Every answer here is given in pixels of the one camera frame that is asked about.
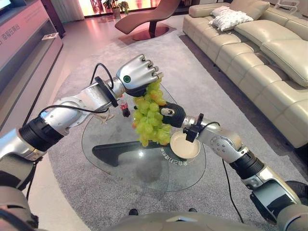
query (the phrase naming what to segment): white pillow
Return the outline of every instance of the white pillow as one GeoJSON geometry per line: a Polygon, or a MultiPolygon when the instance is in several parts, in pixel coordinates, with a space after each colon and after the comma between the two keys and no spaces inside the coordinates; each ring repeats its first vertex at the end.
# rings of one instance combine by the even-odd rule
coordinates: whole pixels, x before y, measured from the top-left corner
{"type": "Polygon", "coordinates": [[[234,29],[234,27],[238,24],[251,21],[253,21],[253,18],[246,15],[246,13],[241,11],[234,11],[228,14],[217,16],[215,19],[209,21],[209,24],[214,24],[218,27],[218,30],[226,31],[234,29]]]}
{"type": "Polygon", "coordinates": [[[216,8],[215,10],[213,10],[211,15],[214,16],[214,17],[217,17],[217,16],[220,16],[222,14],[231,13],[231,12],[234,12],[234,10],[230,10],[230,7],[221,6],[221,7],[216,8]]]}

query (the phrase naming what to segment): white bowl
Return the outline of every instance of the white bowl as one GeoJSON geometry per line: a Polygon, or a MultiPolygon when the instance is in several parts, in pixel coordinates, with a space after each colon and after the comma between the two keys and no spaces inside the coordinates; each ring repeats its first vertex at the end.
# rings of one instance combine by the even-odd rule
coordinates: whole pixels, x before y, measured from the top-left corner
{"type": "Polygon", "coordinates": [[[170,146],[175,155],[183,159],[196,157],[200,152],[200,142],[194,140],[193,143],[186,140],[186,134],[178,131],[171,136],[170,146]]]}

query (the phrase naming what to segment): plastic bottle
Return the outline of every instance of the plastic bottle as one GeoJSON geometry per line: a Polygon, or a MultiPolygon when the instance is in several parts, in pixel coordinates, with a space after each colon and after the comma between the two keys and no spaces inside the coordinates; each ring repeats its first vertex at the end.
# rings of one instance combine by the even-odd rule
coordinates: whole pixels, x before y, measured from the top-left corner
{"type": "Polygon", "coordinates": [[[124,99],[123,96],[120,98],[118,103],[119,103],[119,106],[120,106],[120,108],[122,110],[123,116],[124,117],[129,117],[130,111],[128,109],[128,104],[127,104],[127,102],[126,102],[126,100],[124,99]]]}

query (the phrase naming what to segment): green grapes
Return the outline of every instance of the green grapes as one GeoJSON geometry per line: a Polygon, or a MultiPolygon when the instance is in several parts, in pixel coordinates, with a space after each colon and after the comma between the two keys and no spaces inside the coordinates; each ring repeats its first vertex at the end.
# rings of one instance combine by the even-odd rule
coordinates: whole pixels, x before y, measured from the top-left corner
{"type": "Polygon", "coordinates": [[[149,141],[167,145],[170,143],[171,126],[163,123],[163,116],[159,112],[159,106],[166,105],[163,99],[163,92],[159,89],[161,79],[148,85],[146,94],[135,97],[134,103],[137,110],[134,112],[132,124],[139,141],[146,147],[149,141]]]}

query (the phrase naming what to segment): carpet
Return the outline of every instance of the carpet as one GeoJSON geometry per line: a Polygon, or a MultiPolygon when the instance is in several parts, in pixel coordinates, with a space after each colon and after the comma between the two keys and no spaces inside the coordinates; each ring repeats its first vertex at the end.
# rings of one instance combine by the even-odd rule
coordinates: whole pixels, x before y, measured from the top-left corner
{"type": "MultiPolygon", "coordinates": [[[[306,182],[289,156],[276,153],[256,127],[233,102],[229,95],[203,67],[180,39],[177,28],[164,36],[129,46],[115,41],[80,63],[61,86],[57,99],[78,93],[90,81],[97,62],[104,63],[115,75],[118,68],[140,53],[151,59],[164,73],[163,85],[189,115],[218,121],[223,128],[236,131],[251,151],[270,165],[285,180],[306,182]]],[[[208,147],[203,178],[193,187],[179,192],[163,193],[142,189],[115,179],[93,166],[85,158],[81,139],[86,123],[72,128],[49,151],[54,174],[70,205],[93,231],[101,231],[118,222],[131,208],[140,214],[159,211],[199,212],[239,221],[230,202],[226,176],[221,159],[208,147]]],[[[233,199],[244,222],[262,230],[276,230],[258,213],[249,199],[250,191],[241,183],[235,171],[227,166],[233,199]]]]}

